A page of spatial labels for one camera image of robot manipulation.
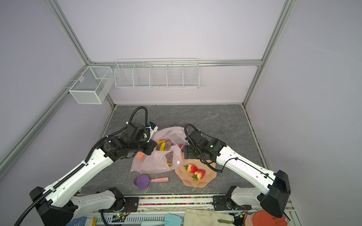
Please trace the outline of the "red strawberry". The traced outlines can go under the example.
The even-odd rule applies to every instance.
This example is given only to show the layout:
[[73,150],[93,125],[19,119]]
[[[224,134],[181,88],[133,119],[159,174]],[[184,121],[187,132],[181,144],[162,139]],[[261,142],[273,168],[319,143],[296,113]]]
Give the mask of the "red strawberry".
[[192,176],[193,180],[199,181],[205,176],[205,174],[206,174],[206,171],[204,169],[198,169]]

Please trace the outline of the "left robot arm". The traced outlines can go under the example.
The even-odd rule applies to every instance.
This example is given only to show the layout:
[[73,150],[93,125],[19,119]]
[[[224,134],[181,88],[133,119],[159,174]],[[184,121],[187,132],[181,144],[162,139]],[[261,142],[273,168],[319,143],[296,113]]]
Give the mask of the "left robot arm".
[[32,204],[20,215],[15,225],[19,226],[32,209],[36,209],[46,226],[66,226],[73,219],[94,211],[121,211],[124,195],[117,188],[104,192],[75,196],[87,182],[106,167],[130,152],[150,155],[157,143],[150,137],[108,136],[102,138],[88,153],[86,159],[67,175],[45,188],[36,187],[30,192]]

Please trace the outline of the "yellow banana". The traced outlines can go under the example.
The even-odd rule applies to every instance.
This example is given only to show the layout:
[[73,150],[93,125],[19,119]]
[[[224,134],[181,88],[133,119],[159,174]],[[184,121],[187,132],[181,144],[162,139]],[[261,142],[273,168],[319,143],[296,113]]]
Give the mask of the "yellow banana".
[[157,151],[168,151],[169,148],[172,146],[172,142],[170,139],[166,139],[166,140],[160,140],[157,143],[157,147],[156,150]]

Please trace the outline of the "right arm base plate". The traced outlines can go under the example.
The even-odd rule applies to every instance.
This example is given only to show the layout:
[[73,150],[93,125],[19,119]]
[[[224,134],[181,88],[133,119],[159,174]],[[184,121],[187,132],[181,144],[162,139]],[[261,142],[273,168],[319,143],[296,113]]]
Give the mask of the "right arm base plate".
[[249,211],[252,206],[248,203],[247,196],[237,196],[232,199],[226,195],[212,196],[212,205],[215,211]]

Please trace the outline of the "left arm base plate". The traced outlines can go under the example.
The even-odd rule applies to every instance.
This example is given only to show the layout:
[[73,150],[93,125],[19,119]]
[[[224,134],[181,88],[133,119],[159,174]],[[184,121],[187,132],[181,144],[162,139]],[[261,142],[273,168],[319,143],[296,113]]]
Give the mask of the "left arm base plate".
[[103,212],[136,212],[139,206],[139,200],[139,197],[136,196],[117,199],[109,209],[103,209]]

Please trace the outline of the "orange tangerine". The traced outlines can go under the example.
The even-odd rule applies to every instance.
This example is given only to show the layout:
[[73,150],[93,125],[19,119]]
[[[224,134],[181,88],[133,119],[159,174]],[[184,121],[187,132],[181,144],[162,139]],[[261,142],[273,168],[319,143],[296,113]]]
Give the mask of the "orange tangerine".
[[138,152],[136,154],[136,157],[139,158],[139,159],[143,158],[144,156],[145,156],[145,154],[143,152]]

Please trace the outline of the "pink plastic bag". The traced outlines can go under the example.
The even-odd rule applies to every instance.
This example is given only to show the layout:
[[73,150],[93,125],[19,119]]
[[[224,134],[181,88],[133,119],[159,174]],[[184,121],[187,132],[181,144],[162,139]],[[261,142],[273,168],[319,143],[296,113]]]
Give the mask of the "pink plastic bag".
[[131,172],[159,174],[175,170],[184,162],[182,149],[187,144],[185,138],[183,127],[169,127],[157,131],[151,139],[155,142],[170,139],[172,146],[168,151],[157,151],[155,148],[151,155],[145,155],[141,159],[134,157]]

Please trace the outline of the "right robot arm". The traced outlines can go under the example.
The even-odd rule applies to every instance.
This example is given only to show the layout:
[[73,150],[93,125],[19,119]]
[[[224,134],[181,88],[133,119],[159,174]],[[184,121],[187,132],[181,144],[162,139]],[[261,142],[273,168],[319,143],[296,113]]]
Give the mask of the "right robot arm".
[[212,138],[186,138],[185,159],[198,159],[208,168],[222,173],[232,170],[257,188],[256,199],[270,215],[282,218],[291,188],[287,173],[263,168],[235,152],[224,142]]

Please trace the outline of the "pale strawberry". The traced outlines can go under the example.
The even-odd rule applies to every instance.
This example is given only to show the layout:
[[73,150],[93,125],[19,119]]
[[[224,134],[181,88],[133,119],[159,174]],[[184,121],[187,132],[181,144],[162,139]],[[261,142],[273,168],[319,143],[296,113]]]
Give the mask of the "pale strawberry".
[[198,168],[194,164],[187,164],[184,167],[188,173],[192,174],[194,174],[198,170]]

